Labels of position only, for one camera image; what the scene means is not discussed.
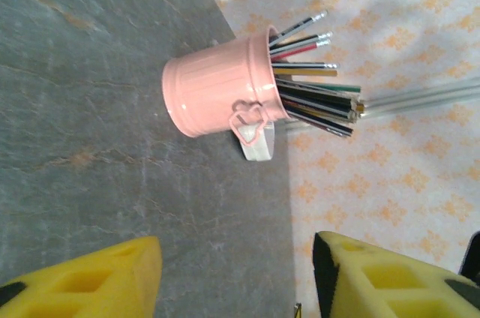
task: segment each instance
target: yellow foam block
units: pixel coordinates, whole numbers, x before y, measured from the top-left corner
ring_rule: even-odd
[[[469,279],[333,232],[313,245],[322,318],[479,318]]]
[[[161,269],[156,237],[126,241],[13,279],[0,318],[152,317]]]

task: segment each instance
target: patterned wallpaper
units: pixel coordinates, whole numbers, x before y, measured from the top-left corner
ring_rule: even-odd
[[[332,45],[297,59],[337,62],[335,81],[372,98],[480,76],[479,0],[218,0],[237,35],[321,11],[305,34]],[[352,139],[291,133],[297,298],[318,317],[313,234],[334,230],[454,271],[480,229],[480,103],[361,121]]]

